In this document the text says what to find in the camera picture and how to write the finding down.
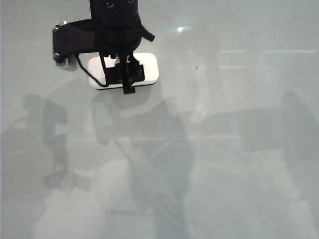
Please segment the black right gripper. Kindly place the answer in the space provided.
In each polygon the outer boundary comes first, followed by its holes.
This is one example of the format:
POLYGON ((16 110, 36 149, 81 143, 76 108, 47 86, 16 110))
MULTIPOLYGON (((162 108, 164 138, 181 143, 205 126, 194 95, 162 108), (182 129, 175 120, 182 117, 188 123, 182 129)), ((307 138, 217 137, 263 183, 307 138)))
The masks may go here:
MULTIPOLYGON (((123 82, 123 77, 120 69, 120 63, 115 63, 113 67, 107 67, 106 56, 100 53, 100 60, 103 72, 105 74, 106 85, 121 84, 123 82)), ((123 82, 123 92, 125 95, 134 94, 136 92, 133 84, 135 82, 142 82, 145 80, 144 67, 137 60, 133 52, 127 57, 127 70, 128 70, 128 82, 123 82)))

